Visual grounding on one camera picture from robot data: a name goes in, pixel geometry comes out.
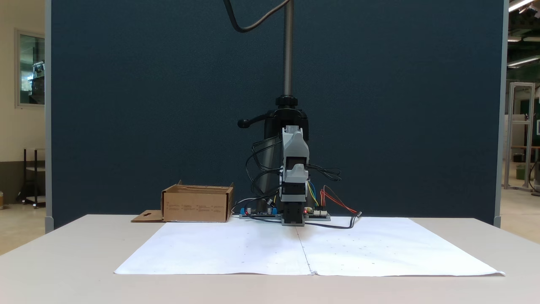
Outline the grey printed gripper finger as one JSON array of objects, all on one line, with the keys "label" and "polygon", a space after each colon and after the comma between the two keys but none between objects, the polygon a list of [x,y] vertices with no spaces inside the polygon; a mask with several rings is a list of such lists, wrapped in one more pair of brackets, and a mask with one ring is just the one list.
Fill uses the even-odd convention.
[{"label": "grey printed gripper finger", "polygon": [[287,157],[309,158],[309,147],[303,137],[303,129],[299,126],[282,128],[282,154]]},{"label": "grey printed gripper finger", "polygon": [[281,181],[283,183],[306,183],[309,172],[304,164],[295,164],[291,169],[283,168]]}]

